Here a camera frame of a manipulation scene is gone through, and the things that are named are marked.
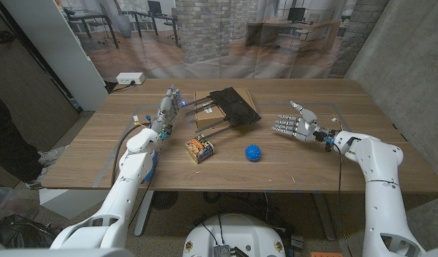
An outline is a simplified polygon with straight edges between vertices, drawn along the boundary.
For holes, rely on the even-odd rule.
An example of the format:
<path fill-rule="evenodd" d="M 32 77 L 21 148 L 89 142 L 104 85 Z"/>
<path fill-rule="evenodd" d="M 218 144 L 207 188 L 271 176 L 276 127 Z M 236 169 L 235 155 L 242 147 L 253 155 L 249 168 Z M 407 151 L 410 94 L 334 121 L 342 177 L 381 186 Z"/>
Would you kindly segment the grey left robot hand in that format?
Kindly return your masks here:
<path fill-rule="evenodd" d="M 159 109 L 151 122 L 150 129 L 154 130 L 158 134 L 166 133 L 168 136 L 172 133 L 173 123 L 176 120 L 176 116 L 181 108 L 183 98 L 180 90 L 174 90 L 172 84 L 166 92 L 165 97 L 161 100 Z"/>

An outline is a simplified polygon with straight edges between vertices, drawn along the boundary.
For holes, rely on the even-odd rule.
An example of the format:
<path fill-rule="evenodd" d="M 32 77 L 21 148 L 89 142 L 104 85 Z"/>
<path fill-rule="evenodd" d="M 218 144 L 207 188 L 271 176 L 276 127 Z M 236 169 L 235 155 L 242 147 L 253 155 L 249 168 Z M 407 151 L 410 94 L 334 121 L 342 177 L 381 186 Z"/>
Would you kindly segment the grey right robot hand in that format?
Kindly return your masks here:
<path fill-rule="evenodd" d="M 278 115 L 279 120 L 274 122 L 272 130 L 299 141 L 315 141 L 314 131 L 319 128 L 317 125 L 317 115 L 293 101 L 290 101 L 290 105 L 302 116 L 280 114 Z"/>

